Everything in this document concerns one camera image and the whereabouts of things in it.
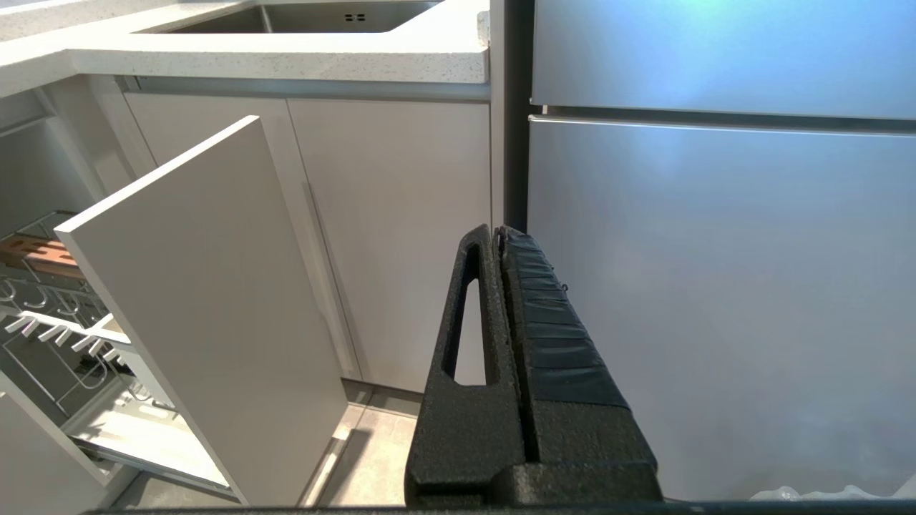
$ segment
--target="refrigerator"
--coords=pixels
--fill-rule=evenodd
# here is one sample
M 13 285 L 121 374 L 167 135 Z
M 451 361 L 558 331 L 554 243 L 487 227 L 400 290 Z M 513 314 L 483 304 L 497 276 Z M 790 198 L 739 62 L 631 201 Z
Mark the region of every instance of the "refrigerator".
M 916 2 L 536 0 L 528 231 L 671 499 L 916 473 Z

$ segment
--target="open cabinet door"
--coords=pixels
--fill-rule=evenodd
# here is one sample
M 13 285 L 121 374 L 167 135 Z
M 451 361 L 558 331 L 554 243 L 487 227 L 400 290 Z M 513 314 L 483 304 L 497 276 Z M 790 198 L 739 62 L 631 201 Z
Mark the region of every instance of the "open cabinet door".
M 259 118 L 56 230 L 239 499 L 295 504 L 346 398 Z

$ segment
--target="countertop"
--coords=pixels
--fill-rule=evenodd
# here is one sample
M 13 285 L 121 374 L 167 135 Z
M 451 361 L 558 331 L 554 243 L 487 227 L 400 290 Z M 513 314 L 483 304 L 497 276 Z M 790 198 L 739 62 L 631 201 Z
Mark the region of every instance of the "countertop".
M 323 81 L 487 81 L 478 13 L 444 0 L 376 34 L 155 34 L 255 0 L 166 5 L 0 42 L 0 97 L 81 73 Z

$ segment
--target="stainless steel sink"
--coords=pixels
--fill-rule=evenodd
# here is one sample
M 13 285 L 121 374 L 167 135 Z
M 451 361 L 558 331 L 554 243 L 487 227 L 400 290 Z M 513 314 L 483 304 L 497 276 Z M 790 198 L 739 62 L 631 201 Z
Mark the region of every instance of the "stainless steel sink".
M 175 28 L 169 32 L 183 34 L 388 32 L 438 4 L 439 1 L 257 5 L 229 15 Z

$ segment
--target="tile floor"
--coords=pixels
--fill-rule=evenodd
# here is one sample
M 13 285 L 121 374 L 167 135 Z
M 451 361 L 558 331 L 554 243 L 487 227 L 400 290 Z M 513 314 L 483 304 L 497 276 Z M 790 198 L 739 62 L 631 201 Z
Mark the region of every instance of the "tile floor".
M 343 385 L 350 404 L 330 446 L 339 455 L 335 455 L 336 463 L 323 488 L 311 487 L 301 504 L 404 506 L 404 465 L 417 425 L 421 395 L 351 381 Z M 202 508 L 234 504 L 237 504 L 234 499 L 140 474 L 113 508 Z

